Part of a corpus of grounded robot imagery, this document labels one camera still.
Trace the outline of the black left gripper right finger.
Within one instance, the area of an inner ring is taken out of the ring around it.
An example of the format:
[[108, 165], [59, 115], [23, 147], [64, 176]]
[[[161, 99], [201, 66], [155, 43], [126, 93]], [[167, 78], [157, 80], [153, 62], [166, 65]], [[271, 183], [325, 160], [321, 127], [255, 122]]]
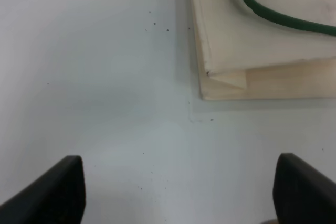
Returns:
[[279, 223], [335, 223], [335, 182], [293, 153], [278, 158], [272, 198]]

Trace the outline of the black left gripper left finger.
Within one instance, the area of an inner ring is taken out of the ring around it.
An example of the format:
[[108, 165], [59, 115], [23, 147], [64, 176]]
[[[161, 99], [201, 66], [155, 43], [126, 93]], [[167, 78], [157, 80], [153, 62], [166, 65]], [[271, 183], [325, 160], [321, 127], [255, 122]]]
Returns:
[[70, 155], [1, 204], [1, 223], [81, 223], [85, 207], [82, 158]]

